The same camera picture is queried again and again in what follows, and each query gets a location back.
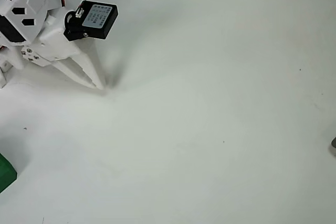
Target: sticker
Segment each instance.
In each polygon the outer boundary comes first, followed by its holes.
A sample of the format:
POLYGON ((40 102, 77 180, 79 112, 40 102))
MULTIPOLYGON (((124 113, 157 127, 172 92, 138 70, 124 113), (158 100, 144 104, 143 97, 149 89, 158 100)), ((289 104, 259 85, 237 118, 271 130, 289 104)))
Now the sticker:
POLYGON ((103 28, 111 11, 112 11, 111 6, 93 5, 88 16, 83 22, 83 26, 99 29, 103 28))

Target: green object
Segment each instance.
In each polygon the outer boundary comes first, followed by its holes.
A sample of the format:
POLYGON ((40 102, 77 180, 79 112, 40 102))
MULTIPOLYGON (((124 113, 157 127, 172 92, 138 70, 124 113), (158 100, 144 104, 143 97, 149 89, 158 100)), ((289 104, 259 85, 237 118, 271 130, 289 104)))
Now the green object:
POLYGON ((17 172, 3 155, 0 154, 0 193, 17 178, 17 172))

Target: black servo motor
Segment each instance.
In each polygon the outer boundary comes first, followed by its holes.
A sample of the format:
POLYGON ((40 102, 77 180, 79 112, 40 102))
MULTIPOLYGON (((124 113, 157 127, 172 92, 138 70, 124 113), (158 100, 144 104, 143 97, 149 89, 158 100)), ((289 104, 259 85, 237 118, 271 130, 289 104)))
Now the black servo motor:
POLYGON ((64 35, 69 41, 86 37, 106 39, 117 16, 116 5, 83 1, 77 11, 66 15, 64 35))

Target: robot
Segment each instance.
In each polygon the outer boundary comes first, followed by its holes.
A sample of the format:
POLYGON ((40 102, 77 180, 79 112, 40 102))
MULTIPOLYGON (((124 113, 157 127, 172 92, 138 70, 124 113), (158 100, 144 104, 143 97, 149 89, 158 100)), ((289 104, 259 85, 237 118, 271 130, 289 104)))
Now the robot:
POLYGON ((0 88, 7 83, 4 73, 30 61, 104 89, 94 39, 106 39, 117 16, 117 6, 88 0, 77 10, 68 10, 65 0, 0 0, 0 88))

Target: white floor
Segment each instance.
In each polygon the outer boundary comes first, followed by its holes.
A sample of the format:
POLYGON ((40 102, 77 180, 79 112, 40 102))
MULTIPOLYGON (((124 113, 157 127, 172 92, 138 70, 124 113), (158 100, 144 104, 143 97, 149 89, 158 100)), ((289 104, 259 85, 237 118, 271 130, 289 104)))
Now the white floor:
POLYGON ((33 65, 0 91, 0 223, 335 222, 336 0, 94 1, 106 92, 33 65))

